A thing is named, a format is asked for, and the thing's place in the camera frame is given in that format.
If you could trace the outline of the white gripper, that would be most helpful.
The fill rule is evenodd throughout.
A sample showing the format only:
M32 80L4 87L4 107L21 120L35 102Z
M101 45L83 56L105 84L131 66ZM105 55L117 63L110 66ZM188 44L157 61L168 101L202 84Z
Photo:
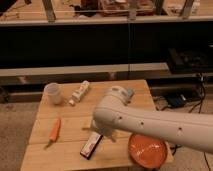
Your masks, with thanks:
M100 135L107 137L113 143L115 143L116 140L117 140L116 131L114 129L110 128L109 126L107 126L106 124L102 123L102 122L98 122L98 121L93 120L91 122L91 129L93 131L99 133Z

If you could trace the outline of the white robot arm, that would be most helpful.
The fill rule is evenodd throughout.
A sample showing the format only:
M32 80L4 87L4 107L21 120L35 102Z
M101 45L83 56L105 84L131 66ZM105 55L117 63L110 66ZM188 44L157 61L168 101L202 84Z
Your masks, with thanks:
M143 134L213 154L213 115L129 107L128 91L110 87L92 114L91 129L112 141L115 129Z

